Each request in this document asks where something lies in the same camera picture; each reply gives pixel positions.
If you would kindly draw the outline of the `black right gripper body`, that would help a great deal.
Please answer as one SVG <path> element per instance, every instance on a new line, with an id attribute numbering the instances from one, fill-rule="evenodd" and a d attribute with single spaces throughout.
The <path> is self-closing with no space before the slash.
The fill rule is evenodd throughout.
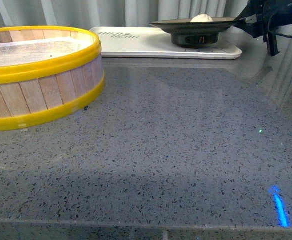
<path id="1" fill-rule="evenodd" d="M 271 57 L 279 53 L 277 36 L 292 39 L 292 35 L 276 32 L 279 27 L 292 25 L 292 0 L 249 0 L 236 18 L 245 22 L 234 27 L 255 39 L 262 36 Z"/>

